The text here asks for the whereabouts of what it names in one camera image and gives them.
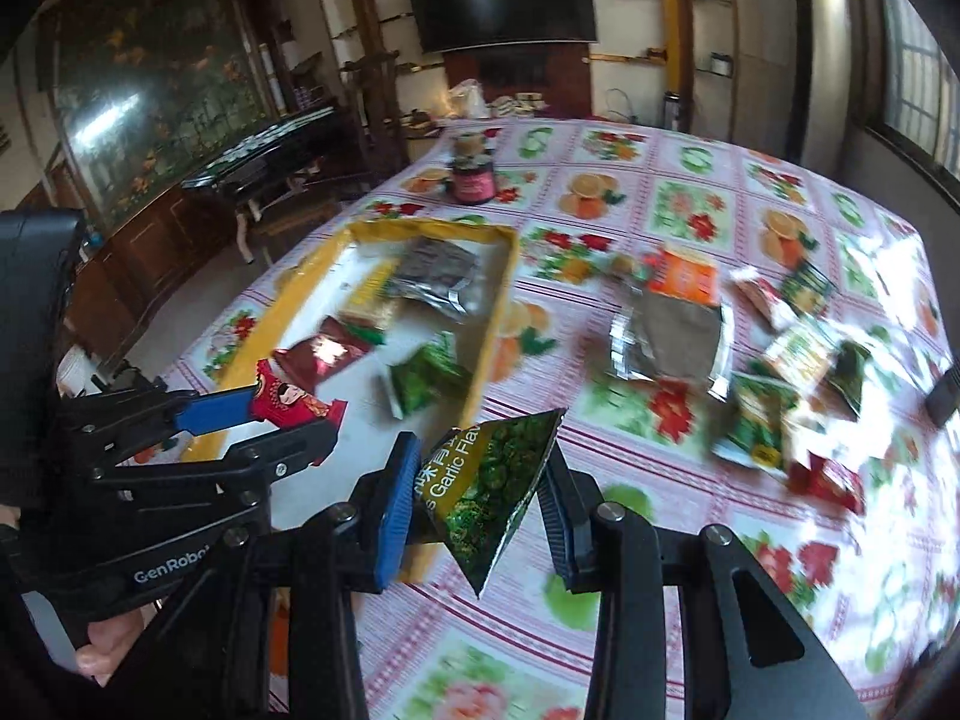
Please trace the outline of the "person's left hand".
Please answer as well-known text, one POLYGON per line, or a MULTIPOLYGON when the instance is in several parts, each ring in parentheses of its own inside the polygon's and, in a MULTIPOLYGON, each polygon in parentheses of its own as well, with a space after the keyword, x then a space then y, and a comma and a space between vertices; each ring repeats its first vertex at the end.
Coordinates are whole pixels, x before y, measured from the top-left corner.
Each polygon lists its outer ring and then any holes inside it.
POLYGON ((153 610, 145 606, 107 621, 91 622, 86 633, 88 642, 75 653, 78 671, 105 686, 145 630, 151 613, 153 610))

